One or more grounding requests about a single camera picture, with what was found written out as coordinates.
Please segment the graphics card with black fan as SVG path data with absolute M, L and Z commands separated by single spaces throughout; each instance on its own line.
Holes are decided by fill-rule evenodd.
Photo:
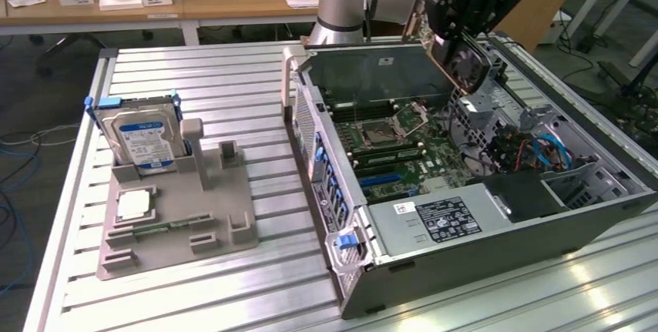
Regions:
M 460 96 L 471 95 L 482 86 L 492 62 L 474 37 L 463 32 L 436 34 L 430 26 L 430 14 L 423 0 L 410 14 L 403 41 L 419 41 L 426 55 L 442 71 Z

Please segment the white plastic device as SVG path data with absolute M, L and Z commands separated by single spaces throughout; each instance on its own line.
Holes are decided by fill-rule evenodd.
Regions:
M 558 42 L 570 23 L 570 15 L 565 11 L 559 10 L 553 18 L 553 23 L 550 26 L 550 39 L 553 44 Z

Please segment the metal socket cover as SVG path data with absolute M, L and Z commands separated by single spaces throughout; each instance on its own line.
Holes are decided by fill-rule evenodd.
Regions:
M 427 110 L 418 102 L 411 102 L 400 108 L 391 120 L 398 131 L 410 134 L 428 123 Z

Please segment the perforated metal disk bay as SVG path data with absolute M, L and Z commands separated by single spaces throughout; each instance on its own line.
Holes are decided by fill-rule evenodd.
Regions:
M 522 104 L 495 80 L 484 81 L 470 95 L 454 90 L 448 105 L 448 129 L 456 144 L 471 142 L 484 146 L 499 127 L 519 126 Z

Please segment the black RAM slot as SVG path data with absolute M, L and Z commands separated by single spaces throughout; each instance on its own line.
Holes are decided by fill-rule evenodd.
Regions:
M 351 151 L 352 156 L 363 156 L 368 154 L 376 154 L 376 153 L 396 153 L 399 151 L 407 150 L 407 149 L 416 149 L 416 145 L 399 145 L 399 146 L 384 146 L 384 147 L 375 147 L 372 149 L 354 149 Z
M 348 109 L 336 110 L 331 115 L 332 120 L 338 123 L 342 122 L 356 122 L 368 119 L 382 119 L 392 116 L 395 113 L 384 109 Z
M 332 112 L 388 112 L 388 102 L 342 102 L 332 105 Z

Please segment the black floor stand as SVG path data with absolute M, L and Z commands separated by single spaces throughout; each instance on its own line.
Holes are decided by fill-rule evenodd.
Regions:
M 649 61 L 642 67 L 639 73 L 633 79 L 630 79 L 611 62 L 599 61 L 598 75 L 602 79 L 610 78 L 613 80 L 613 82 L 619 86 L 619 93 L 623 97 L 637 96 L 649 73 L 657 65 L 658 60 Z

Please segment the green motherboard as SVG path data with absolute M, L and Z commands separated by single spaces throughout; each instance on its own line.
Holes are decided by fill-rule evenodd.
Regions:
M 360 187 L 367 202 L 370 204 L 383 203 L 407 196 L 430 193 L 438 189 L 456 188 L 470 184 L 474 178 L 472 171 L 460 157 L 459 148 L 455 147 L 447 137 L 447 129 L 443 127 L 440 117 L 435 115 L 434 109 L 427 106 L 427 100 L 410 99 L 406 104 L 394 99 L 383 102 L 390 103 L 390 111 L 394 113 L 396 113 L 408 103 L 418 102 L 427 110 L 428 123 L 412 133 L 403 134 L 398 131 L 391 120 L 395 114 L 382 118 L 388 121 L 394 128 L 398 135 L 398 142 L 387 145 L 367 146 L 360 134 L 360 124 L 382 119 L 342 123 L 332 120 L 338 137 L 351 162 L 352 171 L 355 169 L 371 167 L 358 167 L 352 164 L 354 156 L 351 155 L 351 151 L 354 149 L 372 149 L 380 146 L 414 144 L 416 145 L 416 149 L 422 151 L 422 157 L 419 159 L 402 163 L 391 163 L 396 165 L 396 173 L 402 175 L 399 182 L 366 188 Z

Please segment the green RAM stick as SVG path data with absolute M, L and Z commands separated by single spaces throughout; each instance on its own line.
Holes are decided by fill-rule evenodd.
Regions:
M 406 149 L 378 153 L 362 154 L 354 156 L 352 164 L 358 167 L 378 166 L 391 163 L 402 163 L 416 160 L 422 157 L 422 151 L 418 149 Z
M 139 226 L 132 230 L 135 236 L 145 236 L 156 233 L 165 233 L 171 230 L 177 230 L 189 226 L 189 221 L 173 221 L 167 223 L 156 223 L 144 226 Z

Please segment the long black expansion slot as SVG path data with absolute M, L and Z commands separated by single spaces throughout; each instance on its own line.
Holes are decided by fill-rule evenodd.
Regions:
M 363 169 L 355 169 L 354 170 L 354 173 L 359 179 L 364 178 L 364 177 L 392 174 L 395 172 L 396 172 L 396 165 L 395 164 L 382 165 L 382 166 L 371 166 L 371 167 L 366 167 Z

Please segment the blue expansion slot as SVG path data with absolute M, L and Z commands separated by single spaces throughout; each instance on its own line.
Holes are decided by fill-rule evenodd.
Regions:
M 371 187 L 379 186 L 388 183 L 396 183 L 402 179 L 402 175 L 399 173 L 388 173 L 379 176 L 367 176 L 358 179 L 360 187 Z

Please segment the open metal disk bay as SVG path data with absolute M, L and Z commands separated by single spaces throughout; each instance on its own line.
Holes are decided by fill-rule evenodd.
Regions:
M 561 173 L 540 173 L 539 177 L 562 205 L 570 210 L 617 200 L 631 194 L 599 162 L 586 163 Z

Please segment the grey power supply unit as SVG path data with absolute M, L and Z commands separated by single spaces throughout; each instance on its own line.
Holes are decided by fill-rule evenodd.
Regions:
M 482 183 L 439 189 L 370 207 L 386 254 L 406 256 L 508 228 L 511 210 Z

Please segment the hard disk in blue caddy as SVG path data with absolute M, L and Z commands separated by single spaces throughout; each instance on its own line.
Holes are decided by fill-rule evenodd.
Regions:
M 181 100 L 163 96 L 84 99 L 84 108 L 105 136 L 117 166 L 133 165 L 141 176 L 175 170 L 175 159 L 189 154 L 181 138 Z

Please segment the grey plastic parts rack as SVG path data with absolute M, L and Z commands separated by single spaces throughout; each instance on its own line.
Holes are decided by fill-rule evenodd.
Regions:
M 175 159 L 175 170 L 141 176 L 133 166 L 113 166 L 105 202 L 96 277 L 125 277 L 149 270 L 252 249 L 259 244 L 244 154 L 235 141 L 203 149 L 200 119 L 180 122 L 191 154 Z M 133 220 L 116 217 L 123 193 L 147 190 L 149 211 Z M 189 221 L 165 233 L 135 236 L 144 225 Z

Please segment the open black PC case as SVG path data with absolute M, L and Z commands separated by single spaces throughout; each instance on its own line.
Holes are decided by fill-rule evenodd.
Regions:
M 658 163 L 611 125 L 575 90 L 498 36 L 479 41 L 495 80 L 522 104 L 519 126 L 495 131 L 487 145 L 456 144 L 448 103 L 455 90 L 420 44 L 291 45 L 283 52 L 284 122 L 328 266 L 339 314 L 376 314 L 411 300 L 574 253 L 615 224 L 658 204 Z M 511 210 L 512 225 L 476 239 L 390 257 L 371 223 L 351 162 L 330 116 L 342 102 L 406 104 L 426 99 L 442 119 L 482 183 Z M 315 161 L 323 146 L 327 161 Z M 539 174 L 599 162 L 631 194 L 570 210 Z M 342 200 L 332 202 L 324 171 L 334 168 Z M 334 241 L 354 233 L 359 245 L 339 250 Z

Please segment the silver CPU chip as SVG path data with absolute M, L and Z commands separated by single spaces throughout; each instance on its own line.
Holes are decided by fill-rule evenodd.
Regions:
M 147 190 L 128 191 L 119 197 L 116 217 L 119 220 L 133 220 L 145 216 L 149 211 L 151 194 Z

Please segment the black office chair base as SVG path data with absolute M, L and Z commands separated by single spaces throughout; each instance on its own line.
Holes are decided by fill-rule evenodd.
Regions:
M 39 56 L 35 62 L 36 73 L 39 76 L 48 77 L 52 75 L 52 68 L 47 65 L 48 61 L 52 59 L 55 55 L 61 53 L 73 43 L 81 40 L 89 42 L 99 50 L 107 48 L 105 44 L 92 33 L 76 32 L 67 34 Z

